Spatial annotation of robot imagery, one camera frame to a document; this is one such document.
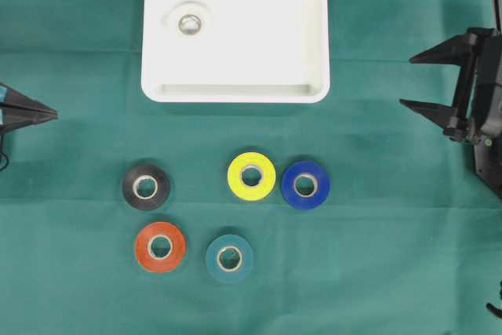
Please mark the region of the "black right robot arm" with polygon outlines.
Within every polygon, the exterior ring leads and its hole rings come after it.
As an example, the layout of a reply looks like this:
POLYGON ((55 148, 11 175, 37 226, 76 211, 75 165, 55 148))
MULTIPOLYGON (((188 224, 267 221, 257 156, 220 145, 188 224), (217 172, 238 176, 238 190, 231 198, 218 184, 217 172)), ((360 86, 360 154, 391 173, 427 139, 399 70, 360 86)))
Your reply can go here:
POLYGON ((452 104, 399 102, 439 126, 452 141, 470 144, 476 175, 501 196, 501 0, 492 1, 495 28, 469 27, 409 59, 412 64, 460 68, 452 104))

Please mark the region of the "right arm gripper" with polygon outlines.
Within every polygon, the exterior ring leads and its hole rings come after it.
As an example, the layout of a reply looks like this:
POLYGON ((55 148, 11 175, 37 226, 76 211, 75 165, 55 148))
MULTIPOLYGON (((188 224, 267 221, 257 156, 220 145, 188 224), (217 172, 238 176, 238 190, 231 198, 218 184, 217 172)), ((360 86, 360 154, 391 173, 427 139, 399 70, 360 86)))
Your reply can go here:
POLYGON ((456 142, 479 144, 501 135, 501 34, 469 27, 462 35, 441 42, 409 59, 411 64, 451 64, 460 67, 452 107, 400 99, 411 111, 443 129, 456 142))

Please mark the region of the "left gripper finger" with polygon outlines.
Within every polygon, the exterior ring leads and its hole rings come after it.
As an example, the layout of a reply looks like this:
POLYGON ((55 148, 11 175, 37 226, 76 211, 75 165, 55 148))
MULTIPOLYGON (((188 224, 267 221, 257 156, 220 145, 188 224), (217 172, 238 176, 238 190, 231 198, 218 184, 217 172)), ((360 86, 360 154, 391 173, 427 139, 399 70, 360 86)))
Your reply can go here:
POLYGON ((10 108, 24 111, 37 111, 41 113, 56 114, 57 111, 33 100, 28 96, 16 91, 15 89, 1 84, 1 108, 10 108))
POLYGON ((1 134, 58 119, 57 113, 24 109, 1 109, 1 134))

